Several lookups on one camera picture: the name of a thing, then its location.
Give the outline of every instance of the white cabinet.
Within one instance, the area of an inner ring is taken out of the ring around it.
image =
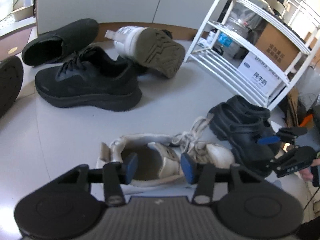
[[[160,0],[154,23],[198,29],[214,0]],[[227,0],[221,0],[212,16],[216,20]]]
[[[105,22],[151,23],[159,0],[37,0],[39,33],[82,18]]]

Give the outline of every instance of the finger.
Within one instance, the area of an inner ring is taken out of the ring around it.
[[[313,160],[313,163],[311,164],[311,166],[318,166],[318,165],[320,165],[320,159]]]
[[[299,171],[299,173],[301,175],[309,175],[309,174],[311,174],[309,168],[303,169],[303,170]]]
[[[313,175],[312,174],[302,175],[302,178],[305,181],[312,181],[313,180]]]

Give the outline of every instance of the shoe rack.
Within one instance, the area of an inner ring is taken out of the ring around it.
[[[312,35],[309,37],[306,43],[304,43],[299,37],[297,37],[289,28],[283,25],[280,21],[270,15],[268,12],[258,7],[254,3],[248,0],[232,0],[225,17],[222,22],[215,22],[209,20],[213,12],[216,10],[217,5],[220,0],[215,0],[208,11],[208,14],[204,18],[186,56],[184,62],[193,59],[196,60],[202,67],[209,70],[214,76],[218,77],[220,80],[225,82],[230,88],[232,88],[237,94],[245,97],[249,102],[267,107],[272,110],[275,108],[280,101],[287,95],[291,88],[297,83],[299,78],[305,72],[309,64],[311,63],[316,52],[320,48],[320,39],[314,45],[313,49],[309,49],[313,38],[316,36],[318,30],[320,29],[320,16],[311,9],[311,7],[303,0],[287,0],[291,6],[295,6],[299,11],[301,11],[306,18],[311,20],[315,25],[315,30]],[[249,41],[241,37],[239,34],[227,29],[225,23],[232,11],[234,5],[240,3],[245,7],[249,8],[267,22],[276,27],[281,33],[290,39],[297,48],[300,50],[296,58],[291,62],[289,67],[282,71],[275,63],[273,63],[266,55],[264,55],[259,49],[257,49]],[[211,44],[207,48],[201,48],[197,45],[199,39],[201,38],[204,29],[207,25],[216,28],[218,31],[214,36]],[[267,94],[260,91],[248,78],[237,71],[237,66],[232,64],[232,60],[227,60],[224,57],[220,56],[218,53],[212,50],[214,43],[219,37],[220,33],[225,33],[242,47],[246,48],[248,51],[252,52],[255,56],[260,58],[266,65],[270,67],[281,79],[281,84],[276,87],[274,90],[268,92]],[[301,66],[301,68],[294,74],[292,79],[288,78],[288,74],[294,71],[295,64],[299,61],[302,55],[307,55],[307,59]]]

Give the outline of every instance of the floor mat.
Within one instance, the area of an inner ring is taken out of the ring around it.
[[[22,52],[28,43],[31,30],[32,28],[28,28],[0,40],[0,61]]]

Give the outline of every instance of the white shoe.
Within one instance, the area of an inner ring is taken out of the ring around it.
[[[185,182],[180,166],[183,152],[199,163],[213,163],[228,169],[235,163],[230,150],[218,144],[199,141],[209,119],[199,117],[189,132],[176,136],[164,134],[132,134],[121,136],[108,147],[102,144],[97,168],[110,162],[123,162],[130,153],[138,154],[138,168],[130,185],[121,185],[125,195],[162,189]]]
[[[177,73],[186,53],[181,44],[154,28],[126,26],[116,32],[108,30],[105,37],[114,40],[121,57],[156,69],[168,78]]]

